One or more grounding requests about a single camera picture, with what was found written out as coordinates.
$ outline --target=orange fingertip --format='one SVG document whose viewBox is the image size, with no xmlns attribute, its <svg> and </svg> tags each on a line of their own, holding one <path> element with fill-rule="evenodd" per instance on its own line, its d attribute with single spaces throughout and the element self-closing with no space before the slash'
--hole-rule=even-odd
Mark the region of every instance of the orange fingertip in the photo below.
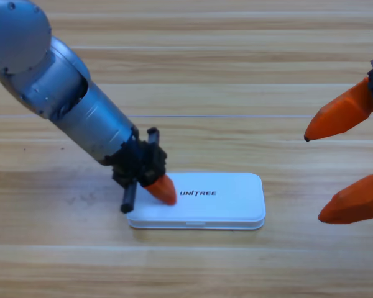
<svg viewBox="0 0 373 298">
<path fill-rule="evenodd" d="M 338 192 L 318 219 L 327 224 L 351 224 L 373 219 L 373 175 Z"/>
<path fill-rule="evenodd" d="M 175 205 L 177 202 L 177 193 L 175 192 L 173 181 L 163 175 L 150 186 L 145 187 L 154 197 L 167 205 Z"/>
<path fill-rule="evenodd" d="M 317 140 L 347 132 L 373 112 L 373 98 L 363 79 L 350 90 L 323 106 L 310 122 L 304 139 Z"/>
</svg>

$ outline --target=wooden table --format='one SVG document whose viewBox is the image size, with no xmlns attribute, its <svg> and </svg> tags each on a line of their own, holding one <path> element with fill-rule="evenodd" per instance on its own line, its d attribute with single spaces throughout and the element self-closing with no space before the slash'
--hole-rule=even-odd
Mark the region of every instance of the wooden table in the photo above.
<svg viewBox="0 0 373 298">
<path fill-rule="evenodd" d="M 311 117 L 373 58 L 373 0 L 39 0 L 53 33 L 169 171 L 247 171 L 256 232 L 147 231 L 122 189 L 0 85 L 0 298 L 373 297 L 373 220 L 327 225 L 373 173 L 373 116 L 306 143 Z"/>
</svg>

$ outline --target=table surface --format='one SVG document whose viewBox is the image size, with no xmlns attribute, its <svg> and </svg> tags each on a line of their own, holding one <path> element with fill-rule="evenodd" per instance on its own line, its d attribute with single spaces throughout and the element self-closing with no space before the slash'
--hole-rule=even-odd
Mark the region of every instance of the table surface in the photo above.
<svg viewBox="0 0 373 298">
<path fill-rule="evenodd" d="M 133 230 L 122 189 L 0 85 L 0 297 L 373 297 L 373 220 L 328 225 L 373 173 L 373 115 L 306 143 L 370 70 L 373 0 L 39 0 L 169 171 L 253 172 L 262 229 Z"/>
</svg>

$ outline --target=white plastic case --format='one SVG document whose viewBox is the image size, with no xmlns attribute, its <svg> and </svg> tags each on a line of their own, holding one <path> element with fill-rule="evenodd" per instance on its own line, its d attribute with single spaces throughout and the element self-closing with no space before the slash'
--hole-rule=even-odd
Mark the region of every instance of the white plastic case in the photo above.
<svg viewBox="0 0 373 298">
<path fill-rule="evenodd" d="M 252 173 L 167 173 L 177 204 L 161 203 L 138 185 L 134 228 L 255 230 L 265 218 L 260 177 Z"/>
</svg>

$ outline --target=silver robotic arm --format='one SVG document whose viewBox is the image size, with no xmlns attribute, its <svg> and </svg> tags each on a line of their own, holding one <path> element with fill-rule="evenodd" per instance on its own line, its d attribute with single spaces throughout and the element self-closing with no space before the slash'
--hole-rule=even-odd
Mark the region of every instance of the silver robotic arm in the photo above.
<svg viewBox="0 0 373 298">
<path fill-rule="evenodd" d="M 159 131 L 148 130 L 148 142 L 139 139 L 136 126 L 91 80 L 76 53 L 52 35 L 44 11 L 30 1 L 0 0 L 0 82 L 98 163 L 113 167 L 113 179 L 126 190 L 124 213 L 133 210 L 136 183 L 175 203 Z"/>
</svg>

